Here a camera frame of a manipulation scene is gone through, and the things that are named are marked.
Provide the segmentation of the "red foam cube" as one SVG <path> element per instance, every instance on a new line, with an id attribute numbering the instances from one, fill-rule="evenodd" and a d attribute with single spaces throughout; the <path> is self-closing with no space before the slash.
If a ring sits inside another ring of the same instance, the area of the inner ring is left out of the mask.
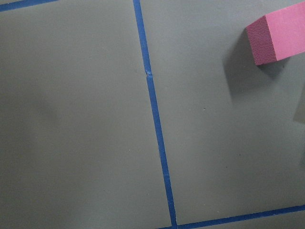
<path id="1" fill-rule="evenodd" d="M 305 3 L 268 13 L 246 27 L 255 65 L 269 64 L 305 51 Z"/>

